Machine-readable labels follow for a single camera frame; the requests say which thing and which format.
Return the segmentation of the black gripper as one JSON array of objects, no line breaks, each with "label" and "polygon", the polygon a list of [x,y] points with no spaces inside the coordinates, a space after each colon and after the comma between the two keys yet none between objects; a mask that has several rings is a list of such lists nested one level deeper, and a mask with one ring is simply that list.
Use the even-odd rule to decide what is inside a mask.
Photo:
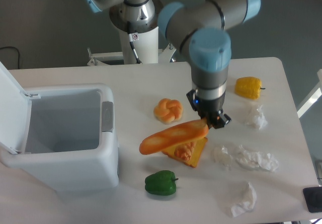
[{"label": "black gripper", "polygon": [[201,117],[203,129],[209,130],[208,120],[214,129],[223,128],[231,122],[231,118],[223,112],[225,92],[226,83],[214,89],[193,85],[192,90],[186,94],[192,109]]}]

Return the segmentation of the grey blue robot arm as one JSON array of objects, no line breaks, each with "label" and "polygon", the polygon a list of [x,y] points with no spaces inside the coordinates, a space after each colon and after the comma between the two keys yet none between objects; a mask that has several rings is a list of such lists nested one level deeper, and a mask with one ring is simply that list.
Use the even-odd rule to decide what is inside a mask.
[{"label": "grey blue robot arm", "polygon": [[[226,30],[256,16],[261,0],[204,0],[188,8],[159,0],[86,0],[93,12],[109,11],[118,30],[125,64],[170,61],[174,51],[191,67],[192,89],[187,98],[209,128],[230,122],[223,112],[231,40]],[[163,35],[173,51],[160,50]]]}]

